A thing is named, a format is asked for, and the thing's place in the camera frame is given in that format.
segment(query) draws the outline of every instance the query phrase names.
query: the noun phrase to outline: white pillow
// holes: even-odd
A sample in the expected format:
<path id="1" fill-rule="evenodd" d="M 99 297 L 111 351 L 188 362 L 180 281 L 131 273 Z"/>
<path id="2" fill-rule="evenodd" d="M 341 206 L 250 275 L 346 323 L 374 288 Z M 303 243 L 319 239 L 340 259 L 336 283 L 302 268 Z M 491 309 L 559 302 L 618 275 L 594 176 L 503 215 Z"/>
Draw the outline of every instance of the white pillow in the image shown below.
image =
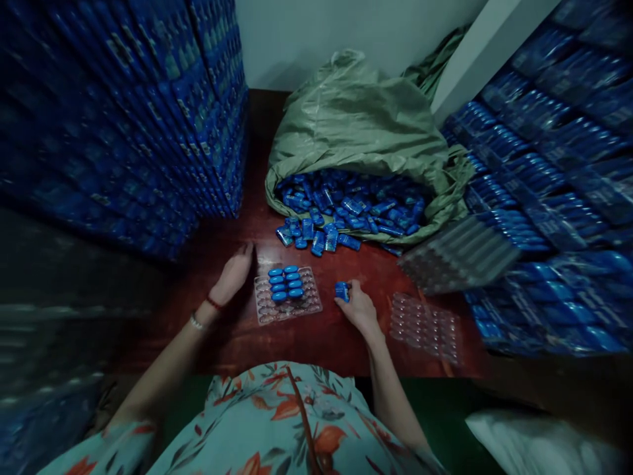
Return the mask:
<path id="1" fill-rule="evenodd" d="M 626 467 L 618 449 L 558 419 L 484 410 L 466 424 L 509 475 L 620 475 Z"/>

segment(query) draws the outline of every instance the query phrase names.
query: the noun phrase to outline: green floor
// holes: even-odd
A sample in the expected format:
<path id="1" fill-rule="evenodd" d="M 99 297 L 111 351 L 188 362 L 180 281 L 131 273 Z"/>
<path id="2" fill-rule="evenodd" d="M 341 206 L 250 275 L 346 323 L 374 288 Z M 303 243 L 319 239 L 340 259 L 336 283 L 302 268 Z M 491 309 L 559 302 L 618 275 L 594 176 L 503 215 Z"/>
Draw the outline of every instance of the green floor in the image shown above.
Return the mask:
<path id="1" fill-rule="evenodd" d="M 167 414 L 163 447 L 202 410 L 211 378 L 191 376 L 185 380 Z M 472 412 L 498 406 L 498 400 L 467 379 L 408 378 L 402 379 L 402 385 L 433 452 L 451 473 L 504 473 L 464 423 Z"/>

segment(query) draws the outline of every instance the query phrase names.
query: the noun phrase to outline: silver bracelet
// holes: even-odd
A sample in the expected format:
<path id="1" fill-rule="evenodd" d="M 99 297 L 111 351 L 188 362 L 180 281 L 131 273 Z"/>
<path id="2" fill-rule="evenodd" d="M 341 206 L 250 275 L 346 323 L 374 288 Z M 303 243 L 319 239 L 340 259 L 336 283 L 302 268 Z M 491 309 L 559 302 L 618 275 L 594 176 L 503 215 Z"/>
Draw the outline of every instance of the silver bracelet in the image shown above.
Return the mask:
<path id="1" fill-rule="evenodd" d="M 207 326 L 203 325 L 202 323 L 200 323 L 199 321 L 196 320 L 196 311 L 194 310 L 193 312 L 191 312 L 191 316 L 189 317 L 189 322 L 197 329 L 200 331 L 206 331 L 207 330 Z"/>

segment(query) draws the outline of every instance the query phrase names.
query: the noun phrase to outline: red bracelet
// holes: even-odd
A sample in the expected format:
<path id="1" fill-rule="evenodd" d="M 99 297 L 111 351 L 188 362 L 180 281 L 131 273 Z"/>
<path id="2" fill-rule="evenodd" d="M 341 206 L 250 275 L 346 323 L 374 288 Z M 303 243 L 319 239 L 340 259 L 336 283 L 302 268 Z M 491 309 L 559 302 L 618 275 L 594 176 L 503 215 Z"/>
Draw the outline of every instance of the red bracelet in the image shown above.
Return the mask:
<path id="1" fill-rule="evenodd" d="M 213 308 L 216 309 L 217 311 L 222 311 L 222 309 L 224 308 L 218 302 L 214 301 L 211 297 L 209 297 L 209 295 L 206 296 L 206 301 L 210 303 L 213 306 Z"/>

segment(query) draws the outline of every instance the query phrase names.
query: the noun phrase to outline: finger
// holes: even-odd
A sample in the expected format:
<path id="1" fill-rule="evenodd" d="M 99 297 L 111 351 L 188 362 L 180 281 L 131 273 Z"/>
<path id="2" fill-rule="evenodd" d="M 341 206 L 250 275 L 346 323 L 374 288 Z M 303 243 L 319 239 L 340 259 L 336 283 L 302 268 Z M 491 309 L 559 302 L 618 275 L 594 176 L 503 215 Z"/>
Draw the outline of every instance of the finger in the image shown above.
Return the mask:
<path id="1" fill-rule="evenodd" d="M 338 305 L 343 312 L 345 311 L 345 308 L 349 305 L 348 302 L 346 302 L 345 300 L 339 297 L 335 297 L 334 301 L 336 302 L 336 305 Z"/>

